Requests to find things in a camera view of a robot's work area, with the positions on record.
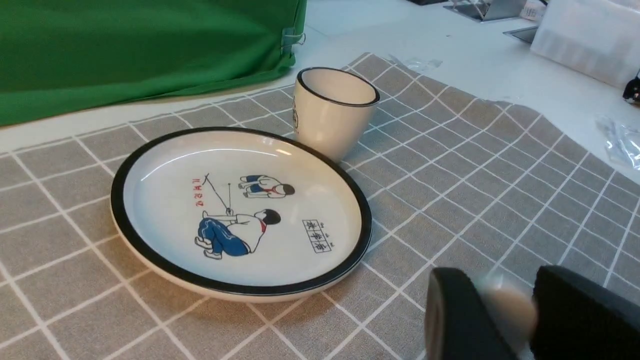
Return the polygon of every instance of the black hair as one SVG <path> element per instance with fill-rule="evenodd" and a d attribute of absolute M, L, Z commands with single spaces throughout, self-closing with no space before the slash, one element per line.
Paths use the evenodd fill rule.
<path fill-rule="evenodd" d="M 282 188 L 284 189 L 285 195 L 293 195 L 296 193 L 296 189 L 294 189 L 293 186 L 289 184 L 283 184 Z"/>
<path fill-rule="evenodd" d="M 280 214 L 275 210 L 265 209 L 264 210 L 265 217 L 262 221 L 267 225 L 275 225 L 280 222 Z"/>

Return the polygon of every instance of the blue pants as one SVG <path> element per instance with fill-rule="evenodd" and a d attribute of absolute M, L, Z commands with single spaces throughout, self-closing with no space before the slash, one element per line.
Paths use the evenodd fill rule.
<path fill-rule="evenodd" d="M 249 254 L 248 247 L 237 236 L 233 235 L 221 222 L 204 218 L 200 221 L 198 235 L 211 241 L 213 253 L 221 254 L 223 251 L 230 256 L 242 256 Z"/>
<path fill-rule="evenodd" d="M 264 189 L 259 185 L 259 184 L 253 184 L 251 186 L 249 186 L 249 191 L 250 193 L 259 193 L 259 192 L 263 192 Z"/>
<path fill-rule="evenodd" d="M 258 178 L 262 176 L 262 175 L 247 175 L 246 176 L 246 182 L 247 183 L 251 183 L 253 181 L 258 181 Z"/>

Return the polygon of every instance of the red scarf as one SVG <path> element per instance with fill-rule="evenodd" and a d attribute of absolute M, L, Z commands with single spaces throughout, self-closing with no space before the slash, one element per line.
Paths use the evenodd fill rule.
<path fill-rule="evenodd" d="M 277 192 L 277 191 L 276 191 L 276 187 L 275 187 L 275 186 L 274 186 L 274 187 L 272 187 L 272 188 L 270 188 L 270 189 L 265 189 L 265 188 L 263 188 L 263 190 L 264 190 L 265 192 L 268 192 L 268 193 L 277 193 L 277 194 L 279 194 L 279 195 L 282 195 L 281 193 L 279 193 L 279 192 Z"/>

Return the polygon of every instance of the white box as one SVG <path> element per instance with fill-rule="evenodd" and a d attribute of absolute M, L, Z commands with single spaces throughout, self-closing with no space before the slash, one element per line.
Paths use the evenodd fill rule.
<path fill-rule="evenodd" d="M 624 88 L 640 69 L 640 0 L 551 0 L 531 51 Z"/>

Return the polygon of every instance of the white ceramic cup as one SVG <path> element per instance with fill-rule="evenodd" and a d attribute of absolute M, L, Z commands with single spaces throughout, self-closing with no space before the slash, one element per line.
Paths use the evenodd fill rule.
<path fill-rule="evenodd" d="M 367 128 L 380 93 L 368 81 L 326 67 L 303 69 L 293 93 L 297 141 L 342 160 Z"/>

